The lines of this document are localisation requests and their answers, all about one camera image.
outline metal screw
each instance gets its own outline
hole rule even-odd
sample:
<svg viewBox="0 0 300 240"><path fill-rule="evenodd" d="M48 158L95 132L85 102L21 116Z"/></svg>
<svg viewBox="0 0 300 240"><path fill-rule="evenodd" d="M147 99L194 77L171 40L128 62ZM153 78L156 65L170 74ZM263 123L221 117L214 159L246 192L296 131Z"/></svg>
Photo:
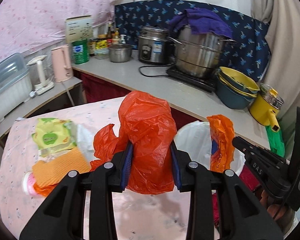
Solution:
<svg viewBox="0 0 300 240"><path fill-rule="evenodd" d="M103 164L103 166L104 166L106 169L111 169L111 168L113 167L113 163L108 162L108 163Z"/></svg>
<svg viewBox="0 0 300 240"><path fill-rule="evenodd" d="M194 169L198 167L198 164L196 162L189 162L188 165L190 168L194 168Z"/></svg>
<svg viewBox="0 0 300 240"><path fill-rule="evenodd" d="M77 176L77 174L78 173L76 171L69 171L68 176L73 178L73 177Z"/></svg>
<svg viewBox="0 0 300 240"><path fill-rule="evenodd" d="M232 177L234 175L234 171L233 170L226 170L225 171L225 174L228 176L228 177Z"/></svg>

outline floral tablecloth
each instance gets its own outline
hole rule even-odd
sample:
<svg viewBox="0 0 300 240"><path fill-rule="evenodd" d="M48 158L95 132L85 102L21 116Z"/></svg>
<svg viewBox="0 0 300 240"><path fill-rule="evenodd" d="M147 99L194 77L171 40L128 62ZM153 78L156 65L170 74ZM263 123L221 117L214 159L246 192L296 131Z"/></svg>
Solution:
<svg viewBox="0 0 300 240"><path fill-rule="evenodd" d="M95 134L109 123L118 135L118 109L123 98L75 106L15 122L4 148L0 167L0 211L3 223L18 239L28 220L40 206L43 197L26 195L21 187L23 175L37 161L37 146L31 139L37 118L71 119ZM89 203L87 194L84 239L89 239ZM125 190L113 193L114 216L118 239L185 239L190 194L176 189L161 195L140 195Z"/></svg>

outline purple towel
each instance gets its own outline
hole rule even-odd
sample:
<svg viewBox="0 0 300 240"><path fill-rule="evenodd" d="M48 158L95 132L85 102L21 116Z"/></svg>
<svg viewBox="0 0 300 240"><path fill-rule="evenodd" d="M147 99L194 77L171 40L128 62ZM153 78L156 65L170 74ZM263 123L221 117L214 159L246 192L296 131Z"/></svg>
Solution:
<svg viewBox="0 0 300 240"><path fill-rule="evenodd" d="M231 28L214 12L203 9L185 9L169 22L169 32L178 31L184 25L190 25L191 33L198 35L213 32L216 35L232 39Z"/></svg>

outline green can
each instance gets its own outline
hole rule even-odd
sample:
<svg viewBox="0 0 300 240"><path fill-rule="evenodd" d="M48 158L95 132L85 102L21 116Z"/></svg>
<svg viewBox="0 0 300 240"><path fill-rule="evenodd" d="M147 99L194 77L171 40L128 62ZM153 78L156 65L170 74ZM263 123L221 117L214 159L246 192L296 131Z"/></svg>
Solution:
<svg viewBox="0 0 300 240"><path fill-rule="evenodd" d="M89 61L88 40L83 39L72 42L74 63L76 65L83 64Z"/></svg>

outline pink electric kettle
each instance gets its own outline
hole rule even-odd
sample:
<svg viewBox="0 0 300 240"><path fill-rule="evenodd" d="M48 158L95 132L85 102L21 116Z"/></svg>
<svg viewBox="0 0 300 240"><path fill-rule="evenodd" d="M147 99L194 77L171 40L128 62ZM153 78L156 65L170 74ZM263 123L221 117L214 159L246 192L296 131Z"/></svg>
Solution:
<svg viewBox="0 0 300 240"><path fill-rule="evenodd" d="M73 77L69 56L69 45L62 45L51 50L52 67L56 82L63 82Z"/></svg>

